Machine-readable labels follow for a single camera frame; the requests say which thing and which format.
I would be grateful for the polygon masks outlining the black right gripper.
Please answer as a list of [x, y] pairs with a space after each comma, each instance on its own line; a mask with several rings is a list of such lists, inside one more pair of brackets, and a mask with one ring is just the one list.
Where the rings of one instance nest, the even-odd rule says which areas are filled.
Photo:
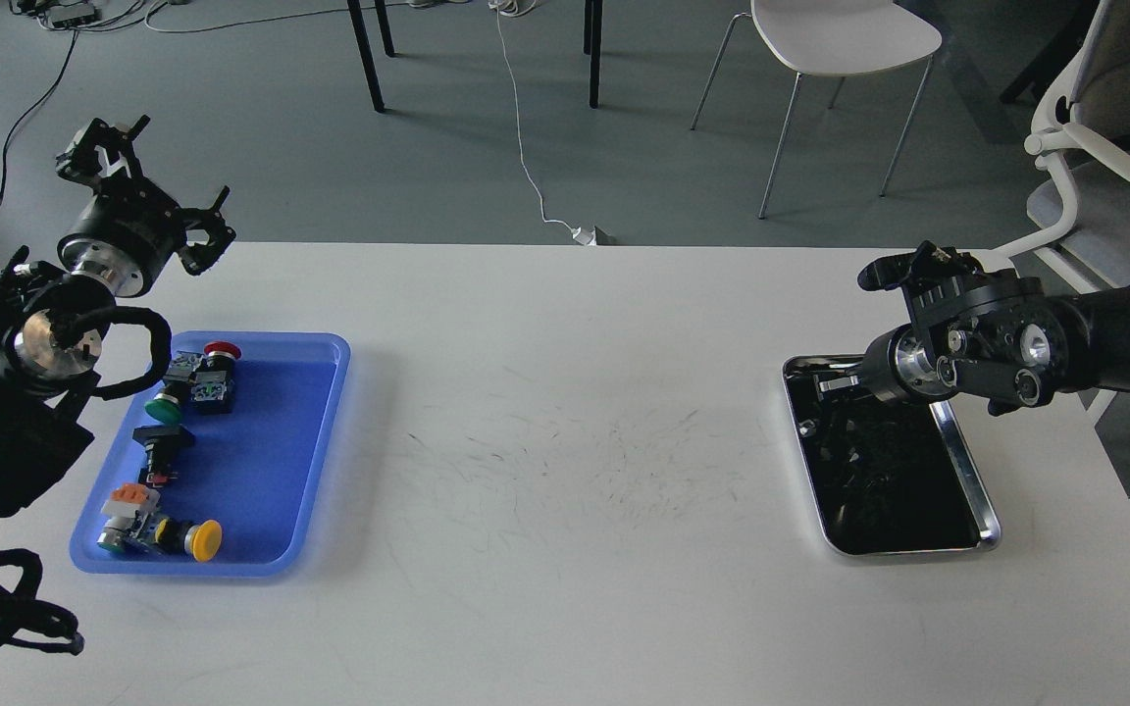
[[956, 395], [939, 378], [936, 361], [913, 326], [897, 326], [867, 347], [857, 376], [817, 376], [817, 394], [847, 396], [864, 387], [888, 406], [930, 406]]

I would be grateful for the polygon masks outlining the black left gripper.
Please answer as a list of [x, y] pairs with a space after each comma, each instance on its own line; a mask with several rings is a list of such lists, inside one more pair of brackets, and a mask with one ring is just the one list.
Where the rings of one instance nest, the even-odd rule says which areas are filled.
[[[134, 155], [134, 140], [151, 117], [134, 125], [111, 125], [94, 117], [55, 157], [59, 178], [89, 188], [92, 200], [59, 241], [56, 255], [69, 273], [99, 278], [116, 298], [138, 298], [151, 290], [177, 251], [189, 276], [211, 269], [236, 239], [223, 206], [224, 186], [210, 207], [181, 207], [169, 197], [149, 195], [148, 178]], [[202, 230], [202, 244], [185, 234]]]

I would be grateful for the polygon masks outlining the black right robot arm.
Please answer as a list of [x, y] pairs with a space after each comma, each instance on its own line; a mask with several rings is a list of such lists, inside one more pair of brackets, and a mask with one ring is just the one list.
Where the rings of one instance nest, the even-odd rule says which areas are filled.
[[970, 253], [928, 241], [876, 259], [857, 281], [901, 291], [909, 323], [876, 338], [841, 376], [817, 380], [822, 398], [929, 406], [968, 394], [1000, 416], [1060, 392], [1130, 393], [1130, 284], [1048, 295], [1036, 277], [986, 272]]

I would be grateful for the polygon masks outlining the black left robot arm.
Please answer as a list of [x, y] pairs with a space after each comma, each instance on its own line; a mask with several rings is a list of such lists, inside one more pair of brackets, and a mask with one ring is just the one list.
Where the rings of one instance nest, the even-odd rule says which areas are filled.
[[[0, 518], [40, 499], [92, 443], [79, 416], [90, 399], [151, 389], [169, 369], [169, 323], [129, 300], [177, 258], [201, 276], [236, 238], [221, 213], [183, 207], [144, 174], [134, 140], [149, 117], [95, 117], [56, 157], [56, 174], [92, 201], [56, 246], [58, 264], [20, 247], [0, 270]], [[37, 598], [43, 564], [0, 550], [0, 648], [78, 654], [77, 617]]]

